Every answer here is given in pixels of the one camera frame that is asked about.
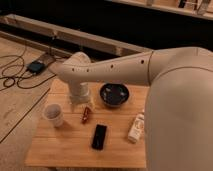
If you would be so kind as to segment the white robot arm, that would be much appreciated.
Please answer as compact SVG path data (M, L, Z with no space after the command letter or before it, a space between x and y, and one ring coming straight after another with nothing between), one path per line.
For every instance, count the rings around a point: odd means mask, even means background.
M58 67L70 98L90 82L147 86L147 171L213 171L213 51L180 47L92 63L77 52Z

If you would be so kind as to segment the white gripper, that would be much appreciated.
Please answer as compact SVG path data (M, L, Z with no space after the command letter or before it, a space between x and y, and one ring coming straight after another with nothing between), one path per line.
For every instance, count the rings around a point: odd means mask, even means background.
M70 84L69 92L73 109L81 105L88 107L90 110L93 109L93 98L87 83Z

